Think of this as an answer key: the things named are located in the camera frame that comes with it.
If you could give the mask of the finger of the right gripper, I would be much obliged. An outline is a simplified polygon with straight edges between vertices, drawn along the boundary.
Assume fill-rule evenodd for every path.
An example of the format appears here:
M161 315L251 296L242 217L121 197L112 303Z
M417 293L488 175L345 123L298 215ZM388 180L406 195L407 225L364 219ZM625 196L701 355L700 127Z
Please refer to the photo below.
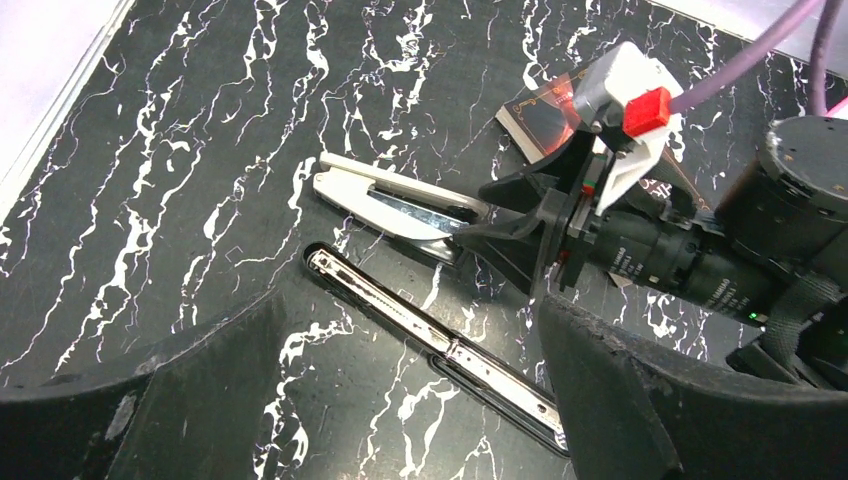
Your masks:
M500 224L472 225L451 240L488 263L520 292L534 297L544 271L554 262L560 225L527 215Z
M569 193L593 153L597 136L578 130L553 154L478 189L483 202L513 212L529 213L549 189Z

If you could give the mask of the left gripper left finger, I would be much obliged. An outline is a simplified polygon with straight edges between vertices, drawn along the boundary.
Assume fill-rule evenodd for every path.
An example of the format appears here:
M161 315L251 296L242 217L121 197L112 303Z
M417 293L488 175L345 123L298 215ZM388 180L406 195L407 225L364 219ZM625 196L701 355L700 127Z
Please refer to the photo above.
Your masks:
M2 477L248 477L285 317L271 291L111 361L3 387Z

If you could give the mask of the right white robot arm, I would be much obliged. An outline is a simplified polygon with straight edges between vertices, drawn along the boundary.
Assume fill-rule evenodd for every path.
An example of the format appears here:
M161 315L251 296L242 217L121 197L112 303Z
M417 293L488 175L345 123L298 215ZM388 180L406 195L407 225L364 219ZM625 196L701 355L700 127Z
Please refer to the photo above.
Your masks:
M733 369L845 390L846 138L843 120L775 122L718 207L704 210L664 163L649 177L670 185L668 198L633 184L602 206L624 157L579 130L560 153L480 189L514 219L466 227L452 240L525 294L545 274L571 287L590 264L760 326L760 337L728 356Z

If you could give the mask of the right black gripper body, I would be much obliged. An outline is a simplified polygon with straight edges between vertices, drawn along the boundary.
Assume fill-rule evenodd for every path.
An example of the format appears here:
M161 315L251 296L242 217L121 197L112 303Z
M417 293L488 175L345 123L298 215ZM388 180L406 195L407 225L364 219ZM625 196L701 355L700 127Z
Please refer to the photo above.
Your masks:
M787 288L784 275L734 249L709 211L681 213L669 201L629 192L603 213L585 194L549 192L536 208L545 221L538 260L560 289L586 266L617 275L754 325Z

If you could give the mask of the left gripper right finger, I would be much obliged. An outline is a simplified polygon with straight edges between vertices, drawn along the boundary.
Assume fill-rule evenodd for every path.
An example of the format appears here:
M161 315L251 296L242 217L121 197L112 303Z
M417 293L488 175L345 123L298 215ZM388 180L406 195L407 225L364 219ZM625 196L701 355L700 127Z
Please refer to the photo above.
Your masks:
M554 295L542 351L580 479L843 479L847 396L696 360Z

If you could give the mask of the black stapler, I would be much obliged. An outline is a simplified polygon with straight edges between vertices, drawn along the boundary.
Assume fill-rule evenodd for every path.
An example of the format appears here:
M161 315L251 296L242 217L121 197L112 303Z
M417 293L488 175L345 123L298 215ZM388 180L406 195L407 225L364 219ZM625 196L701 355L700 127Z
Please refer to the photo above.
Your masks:
M402 340L423 350L430 367L561 457L570 456L554 397L478 343L448 328L325 242L307 245L313 279Z

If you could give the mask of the beige stapler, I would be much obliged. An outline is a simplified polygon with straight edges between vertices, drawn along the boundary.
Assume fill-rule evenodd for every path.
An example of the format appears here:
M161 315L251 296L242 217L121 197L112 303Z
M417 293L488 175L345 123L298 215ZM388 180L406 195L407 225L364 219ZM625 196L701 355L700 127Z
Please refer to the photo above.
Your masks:
M461 248L459 230L488 216L484 202L433 184L328 151L313 190L326 202L403 245L453 265Z

